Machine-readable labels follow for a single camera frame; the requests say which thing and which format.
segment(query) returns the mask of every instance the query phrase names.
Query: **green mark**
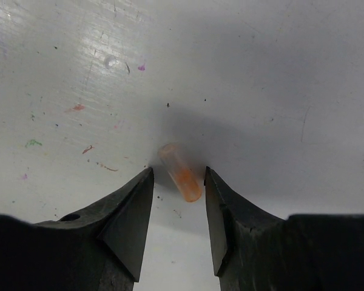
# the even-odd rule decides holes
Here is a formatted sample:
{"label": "green mark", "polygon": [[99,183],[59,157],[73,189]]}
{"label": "green mark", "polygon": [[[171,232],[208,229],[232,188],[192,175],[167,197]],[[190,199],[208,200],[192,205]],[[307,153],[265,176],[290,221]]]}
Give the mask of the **green mark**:
{"label": "green mark", "polygon": [[29,147],[29,146],[34,146],[34,145],[39,145],[42,146],[42,143],[39,141],[36,141],[35,139],[30,139],[29,141],[27,141],[27,143],[25,144],[25,147]]}

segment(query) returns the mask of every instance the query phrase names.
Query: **capsule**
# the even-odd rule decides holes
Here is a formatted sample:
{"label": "capsule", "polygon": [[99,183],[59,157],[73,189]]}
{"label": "capsule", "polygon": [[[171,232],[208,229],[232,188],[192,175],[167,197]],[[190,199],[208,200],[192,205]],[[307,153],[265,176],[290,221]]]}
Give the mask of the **capsule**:
{"label": "capsule", "polygon": [[187,202],[200,199],[202,189],[198,185],[198,179],[189,167],[180,145],[176,143],[166,144],[159,149],[158,156],[183,198]]}

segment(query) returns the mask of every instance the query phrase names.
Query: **stained white surface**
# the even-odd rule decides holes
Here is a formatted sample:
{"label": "stained white surface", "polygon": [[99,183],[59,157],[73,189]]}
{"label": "stained white surface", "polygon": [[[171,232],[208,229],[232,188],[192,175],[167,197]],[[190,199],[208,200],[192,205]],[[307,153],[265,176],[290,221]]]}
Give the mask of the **stained white surface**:
{"label": "stained white surface", "polygon": [[152,165],[135,290],[219,290],[169,141],[280,217],[364,213],[364,0],[0,0],[0,212],[58,219]]}

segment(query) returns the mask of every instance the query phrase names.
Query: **red mark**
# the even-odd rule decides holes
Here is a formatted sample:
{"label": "red mark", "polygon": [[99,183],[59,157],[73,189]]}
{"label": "red mark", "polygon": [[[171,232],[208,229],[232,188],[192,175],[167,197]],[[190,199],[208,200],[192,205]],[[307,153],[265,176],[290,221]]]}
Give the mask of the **red mark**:
{"label": "red mark", "polygon": [[110,170],[112,172],[117,172],[118,171],[118,169],[117,170],[114,170],[114,169],[108,168],[107,166],[104,166],[103,163],[100,163],[99,165],[101,166],[101,168],[105,168],[105,169]]}
{"label": "red mark", "polygon": [[78,104],[78,105],[74,106],[73,108],[65,110],[65,113],[81,111],[82,109],[85,109],[85,106],[83,106],[82,104]]}
{"label": "red mark", "polygon": [[83,154],[87,153],[89,150],[94,149],[94,146],[90,145],[86,149],[84,149]]}

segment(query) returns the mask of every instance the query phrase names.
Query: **water droplet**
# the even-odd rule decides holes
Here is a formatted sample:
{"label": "water droplet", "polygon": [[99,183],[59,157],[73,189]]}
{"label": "water droplet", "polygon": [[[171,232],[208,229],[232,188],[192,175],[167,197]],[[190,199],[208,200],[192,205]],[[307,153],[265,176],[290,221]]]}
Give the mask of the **water droplet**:
{"label": "water droplet", "polygon": [[109,55],[105,58],[104,65],[105,68],[107,68],[108,70],[116,64],[117,64],[117,59],[115,56]]}

